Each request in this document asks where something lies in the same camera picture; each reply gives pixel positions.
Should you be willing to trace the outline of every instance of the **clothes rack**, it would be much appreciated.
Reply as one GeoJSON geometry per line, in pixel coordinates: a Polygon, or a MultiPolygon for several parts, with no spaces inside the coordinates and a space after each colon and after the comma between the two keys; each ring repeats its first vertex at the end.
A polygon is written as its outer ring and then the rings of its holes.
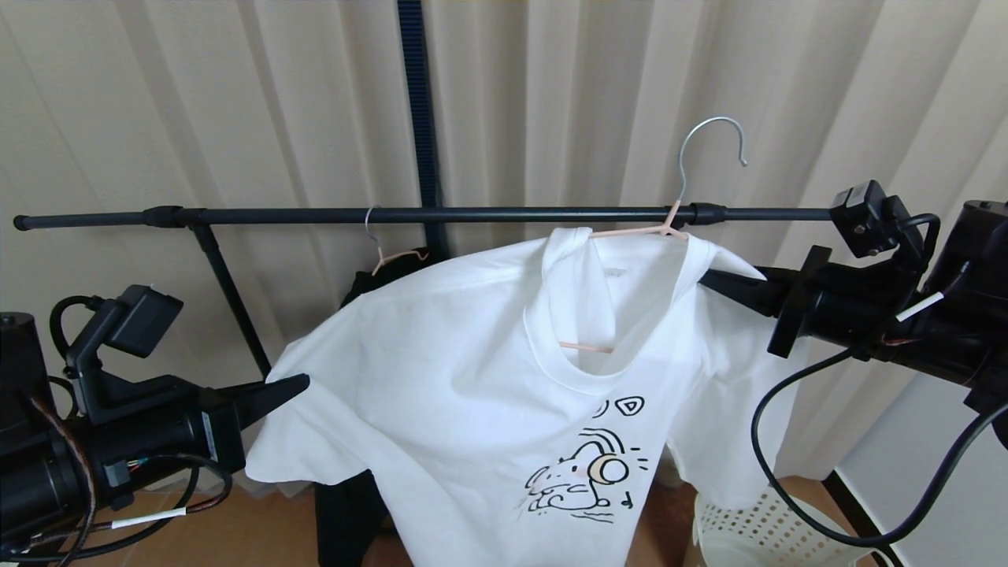
{"type": "MultiPolygon", "coordinates": [[[[214,271],[242,337],[265,379],[269,358],[245,302],[221,253],[212,225],[249,224],[363,224],[368,208],[344,209],[190,209],[161,206],[125,213],[25,216],[14,218],[18,230],[99,226],[150,226],[188,228],[214,271]]],[[[662,222],[668,207],[448,207],[375,208],[370,224],[413,223],[536,223],[536,222],[662,222]]],[[[672,226],[710,225],[725,221],[829,221],[829,209],[725,207],[711,203],[683,205],[672,226]]]]}

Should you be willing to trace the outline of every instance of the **clothes hanger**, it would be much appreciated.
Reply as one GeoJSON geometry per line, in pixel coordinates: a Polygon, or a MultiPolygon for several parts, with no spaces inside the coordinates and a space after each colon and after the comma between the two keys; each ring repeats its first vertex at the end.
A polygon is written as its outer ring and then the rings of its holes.
{"type": "MultiPolygon", "coordinates": [[[[675,199],[675,203],[672,204],[672,208],[668,211],[668,216],[665,217],[665,222],[661,223],[658,226],[596,232],[595,234],[592,235],[592,238],[606,238],[609,236],[619,236],[622,234],[656,233],[664,236],[672,235],[677,238],[685,240],[687,238],[686,233],[679,232],[678,230],[672,228],[672,220],[675,219],[675,213],[678,212],[679,205],[682,204],[682,198],[685,197],[686,194],[686,168],[682,162],[682,156],[685,154],[686,145],[689,143],[689,139],[692,137],[694,134],[696,134],[704,126],[707,126],[712,122],[718,122],[721,120],[724,120],[725,122],[730,122],[733,126],[735,126],[735,129],[739,132],[739,162],[742,163],[743,167],[749,165],[749,162],[746,161],[745,157],[746,133],[742,129],[742,124],[739,124],[737,120],[735,120],[734,118],[729,118],[728,116],[715,116],[713,118],[708,118],[707,120],[704,120],[700,124],[694,126],[694,129],[689,130],[689,133],[686,134],[686,137],[682,139],[682,144],[679,145],[679,179],[681,180],[681,183],[679,184],[680,185],[679,196],[678,198],[675,199]]],[[[564,341],[560,341],[560,346],[563,348],[574,348],[578,350],[585,350],[588,352],[604,352],[604,353],[613,352],[613,349],[607,347],[597,347],[597,346],[583,345],[578,343],[569,343],[564,341]]]]}
{"type": "Polygon", "coordinates": [[[391,256],[386,256],[381,251],[381,242],[378,241],[378,237],[377,236],[375,236],[374,234],[371,234],[371,227],[368,226],[368,220],[371,219],[371,211],[374,211],[375,209],[378,209],[378,208],[381,208],[381,205],[374,205],[373,207],[371,207],[370,209],[368,209],[368,212],[364,215],[364,232],[367,233],[368,238],[370,238],[370,239],[372,239],[372,240],[375,241],[375,246],[378,247],[378,265],[376,265],[375,268],[374,268],[374,270],[371,271],[371,275],[376,275],[378,273],[378,270],[381,269],[381,266],[387,264],[388,262],[394,260],[395,258],[401,258],[402,256],[415,255],[417,258],[420,258],[420,261],[423,261],[423,260],[427,259],[427,256],[429,254],[421,254],[417,250],[407,250],[405,252],[399,252],[398,254],[392,254],[391,256]]]}

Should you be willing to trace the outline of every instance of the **hanger hook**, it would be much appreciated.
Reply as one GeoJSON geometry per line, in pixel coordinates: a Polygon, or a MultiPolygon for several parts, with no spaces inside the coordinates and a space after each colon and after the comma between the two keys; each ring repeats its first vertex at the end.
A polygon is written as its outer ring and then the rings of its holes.
{"type": "Polygon", "coordinates": [[[728,116],[715,116],[713,118],[708,118],[707,120],[705,120],[705,121],[701,122],[700,124],[697,124],[696,126],[694,126],[694,129],[689,130],[689,133],[686,134],[686,137],[682,139],[682,145],[679,146],[679,179],[682,182],[680,184],[680,189],[679,189],[679,199],[678,199],[679,201],[682,201],[682,198],[685,197],[685,195],[686,195],[686,168],[685,168],[685,165],[682,164],[682,155],[686,151],[686,144],[689,143],[689,138],[691,138],[692,135],[696,134],[698,130],[700,130],[704,126],[707,126],[711,122],[718,122],[719,120],[724,120],[725,122],[731,122],[732,125],[735,126],[735,129],[738,130],[738,132],[739,132],[739,162],[742,163],[743,167],[745,167],[746,165],[749,164],[749,162],[746,161],[746,157],[745,157],[745,152],[746,152],[746,133],[745,133],[745,131],[742,130],[742,124],[739,124],[739,122],[737,120],[735,120],[734,118],[729,118],[728,116]]]}
{"type": "Polygon", "coordinates": [[[378,237],[371,234],[371,227],[368,226],[368,221],[371,220],[371,211],[375,209],[381,209],[381,205],[372,205],[368,212],[364,214],[364,232],[367,233],[368,238],[375,241],[375,246],[381,246],[381,242],[378,241],[378,237]]]}

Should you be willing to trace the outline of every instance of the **curtain fold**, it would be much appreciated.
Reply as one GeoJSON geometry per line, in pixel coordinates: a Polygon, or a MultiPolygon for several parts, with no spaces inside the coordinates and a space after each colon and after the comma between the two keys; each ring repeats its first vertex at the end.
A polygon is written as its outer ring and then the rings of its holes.
{"type": "MultiPolygon", "coordinates": [[[[670,204],[679,142],[714,115],[746,128],[750,165],[735,160],[729,126],[705,129],[685,158],[685,202],[824,207],[876,179],[948,230],[963,201],[1008,199],[1000,0],[428,0],[423,10],[448,206],[670,204]]],[[[254,379],[191,234],[18,233],[9,222],[162,204],[418,206],[395,2],[0,1],[3,309],[45,317],[65,296],[154,282],[185,309],[149,359],[110,352],[110,369],[211,386],[254,379]]],[[[468,253],[550,228],[449,234],[468,253]]],[[[377,260],[360,226],[216,230],[274,360],[377,260]]],[[[828,223],[690,230],[756,264],[797,267],[812,243],[858,263],[828,223]]],[[[422,244],[416,226],[376,232],[386,250],[422,244]]],[[[909,375],[858,362],[809,378],[779,471],[827,474],[909,375]]]]}

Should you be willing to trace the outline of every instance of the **white plastic basket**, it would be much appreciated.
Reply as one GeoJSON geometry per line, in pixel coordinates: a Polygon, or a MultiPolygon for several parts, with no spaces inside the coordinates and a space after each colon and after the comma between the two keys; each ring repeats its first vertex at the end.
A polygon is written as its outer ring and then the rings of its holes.
{"type": "MultiPolygon", "coordinates": [[[[820,511],[793,499],[818,523],[846,533],[820,511]]],[[[738,511],[718,507],[699,494],[694,512],[694,545],[703,560],[685,567],[853,567],[874,551],[812,530],[770,488],[755,506],[738,511]]],[[[891,567],[889,559],[880,555],[891,567]]]]}

